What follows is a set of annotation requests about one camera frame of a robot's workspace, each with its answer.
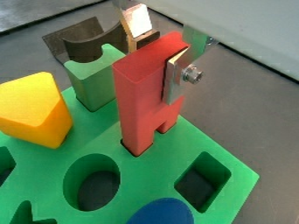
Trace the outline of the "gripper silver right finger green tape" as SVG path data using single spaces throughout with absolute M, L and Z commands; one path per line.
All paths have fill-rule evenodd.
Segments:
M 183 95 L 183 84 L 197 85 L 203 71 L 194 65 L 195 60 L 219 43 L 203 32 L 183 26 L 183 41 L 190 45 L 181 50 L 166 62 L 163 78 L 163 102 L 172 105 Z

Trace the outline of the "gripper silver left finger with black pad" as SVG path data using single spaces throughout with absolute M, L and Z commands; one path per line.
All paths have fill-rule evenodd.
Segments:
M 147 6 L 136 0 L 112 0 L 126 30 L 128 51 L 132 53 L 160 38 L 154 28 Z

